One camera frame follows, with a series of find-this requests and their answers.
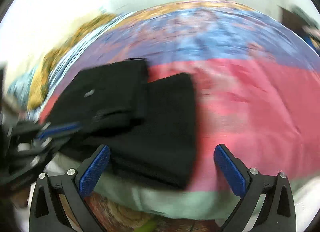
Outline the patterned floor rug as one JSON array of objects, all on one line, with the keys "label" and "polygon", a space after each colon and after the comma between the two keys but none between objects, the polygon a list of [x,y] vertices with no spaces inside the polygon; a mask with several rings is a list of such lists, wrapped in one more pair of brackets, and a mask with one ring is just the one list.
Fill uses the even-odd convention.
[{"label": "patterned floor rug", "polygon": [[214,220],[170,219],[132,210],[93,192],[85,202],[106,231],[218,231]]}]

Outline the black pants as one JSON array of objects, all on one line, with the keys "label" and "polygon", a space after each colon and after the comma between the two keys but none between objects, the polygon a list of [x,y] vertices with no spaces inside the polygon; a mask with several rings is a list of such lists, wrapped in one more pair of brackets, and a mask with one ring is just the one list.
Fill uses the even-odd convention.
[{"label": "black pants", "polygon": [[57,98],[46,120],[80,131],[63,154],[82,161],[99,146],[116,175],[183,189],[196,158],[196,103],[189,74],[148,81],[143,59],[87,68]]}]

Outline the pile of clothes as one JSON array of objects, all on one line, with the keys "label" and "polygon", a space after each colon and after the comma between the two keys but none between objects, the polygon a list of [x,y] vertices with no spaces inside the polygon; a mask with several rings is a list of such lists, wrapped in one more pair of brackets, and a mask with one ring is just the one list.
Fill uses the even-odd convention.
[{"label": "pile of clothes", "polygon": [[319,24],[303,9],[293,6],[292,11],[302,19],[302,39],[319,55]]}]

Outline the cream pillow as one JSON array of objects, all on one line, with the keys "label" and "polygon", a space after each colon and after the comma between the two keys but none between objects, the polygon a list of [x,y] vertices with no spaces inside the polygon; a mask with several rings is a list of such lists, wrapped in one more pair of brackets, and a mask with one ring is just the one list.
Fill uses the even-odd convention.
[{"label": "cream pillow", "polygon": [[53,47],[63,43],[85,22],[99,16],[100,10],[46,17],[17,16],[1,23],[1,65],[5,65],[4,88],[36,66]]}]

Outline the dark wooden nightstand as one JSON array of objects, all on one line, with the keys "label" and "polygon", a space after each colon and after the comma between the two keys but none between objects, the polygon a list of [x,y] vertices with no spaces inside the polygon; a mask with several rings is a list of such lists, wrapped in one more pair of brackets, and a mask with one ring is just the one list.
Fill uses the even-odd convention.
[{"label": "dark wooden nightstand", "polygon": [[281,14],[282,25],[293,31],[301,38],[306,36],[306,32],[304,31],[303,27],[309,25],[308,21],[283,7],[281,7]]}]

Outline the colourful floral bedspread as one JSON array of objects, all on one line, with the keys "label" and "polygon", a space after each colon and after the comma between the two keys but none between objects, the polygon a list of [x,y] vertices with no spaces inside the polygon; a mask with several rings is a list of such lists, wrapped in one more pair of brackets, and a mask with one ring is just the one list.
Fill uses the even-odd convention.
[{"label": "colourful floral bedspread", "polygon": [[109,41],[93,43],[99,62],[146,60],[149,82],[190,75],[196,158],[183,189],[116,175],[110,164],[97,193],[169,218],[226,218],[238,199],[214,164],[218,144],[263,174],[285,172],[293,191],[319,175],[319,56],[278,21],[233,2],[171,3],[135,13]]}]

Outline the green orange floral blanket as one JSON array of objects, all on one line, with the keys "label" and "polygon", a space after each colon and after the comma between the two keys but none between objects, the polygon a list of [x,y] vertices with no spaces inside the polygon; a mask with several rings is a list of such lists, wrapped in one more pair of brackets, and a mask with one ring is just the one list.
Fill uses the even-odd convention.
[{"label": "green orange floral blanket", "polygon": [[63,58],[63,56],[65,56],[67,52],[69,52],[87,34],[110,22],[115,17],[116,14],[103,13],[92,20],[87,21],[78,27],[64,43],[54,47],[44,56],[42,62],[40,62],[35,70],[35,74],[30,84],[27,110],[35,109],[44,102],[44,99],[48,94],[49,75],[61,58]]}]

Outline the teal floral pillow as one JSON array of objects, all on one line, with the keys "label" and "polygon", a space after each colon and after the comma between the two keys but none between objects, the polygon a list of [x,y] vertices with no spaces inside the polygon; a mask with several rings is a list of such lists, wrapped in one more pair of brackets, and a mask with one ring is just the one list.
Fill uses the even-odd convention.
[{"label": "teal floral pillow", "polygon": [[7,93],[12,95],[21,107],[25,107],[28,102],[30,85],[36,69],[37,67],[33,67],[14,79],[14,81],[9,85]]}]

